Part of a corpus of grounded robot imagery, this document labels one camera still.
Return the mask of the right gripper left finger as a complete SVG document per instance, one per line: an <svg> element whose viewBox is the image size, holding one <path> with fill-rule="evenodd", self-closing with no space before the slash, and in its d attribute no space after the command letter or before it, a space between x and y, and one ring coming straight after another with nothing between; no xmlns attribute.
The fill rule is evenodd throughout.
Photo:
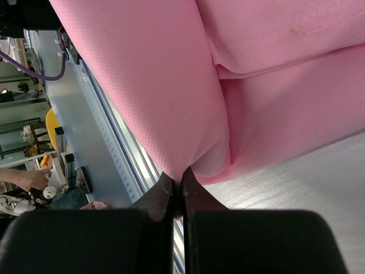
<svg viewBox="0 0 365 274"><path fill-rule="evenodd" d="M36 210L1 240L2 273L172 273L173 180L123 209Z"/></svg>

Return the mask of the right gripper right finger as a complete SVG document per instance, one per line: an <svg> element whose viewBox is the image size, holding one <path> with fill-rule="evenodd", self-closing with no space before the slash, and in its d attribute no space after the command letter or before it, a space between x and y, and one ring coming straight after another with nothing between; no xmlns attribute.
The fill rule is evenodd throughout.
<svg viewBox="0 0 365 274"><path fill-rule="evenodd" d="M228 209L187 169L186 273L347 273L330 226L301 209Z"/></svg>

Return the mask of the pink t shirt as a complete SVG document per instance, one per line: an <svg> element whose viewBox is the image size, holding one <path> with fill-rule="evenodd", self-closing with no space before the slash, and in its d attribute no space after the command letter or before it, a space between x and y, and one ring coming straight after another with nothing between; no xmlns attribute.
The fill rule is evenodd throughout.
<svg viewBox="0 0 365 274"><path fill-rule="evenodd" d="M363 1L52 1L152 160L236 178L364 127Z"/></svg>

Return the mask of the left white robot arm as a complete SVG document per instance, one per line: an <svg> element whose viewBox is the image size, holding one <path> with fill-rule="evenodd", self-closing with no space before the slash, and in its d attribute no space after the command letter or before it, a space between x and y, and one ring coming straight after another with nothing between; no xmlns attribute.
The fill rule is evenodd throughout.
<svg viewBox="0 0 365 274"><path fill-rule="evenodd" d="M1 0L1 35L22 38L24 30L57 30L61 22L48 0Z"/></svg>

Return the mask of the person hand in background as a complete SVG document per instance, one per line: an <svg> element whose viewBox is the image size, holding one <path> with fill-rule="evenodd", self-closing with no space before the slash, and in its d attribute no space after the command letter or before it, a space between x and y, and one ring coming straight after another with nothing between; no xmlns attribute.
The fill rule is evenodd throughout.
<svg viewBox="0 0 365 274"><path fill-rule="evenodd" d="M21 171L11 168L1 168L1 181L12 183L24 191L32 188L43 191L48 186L51 171L47 169L37 171Z"/></svg>

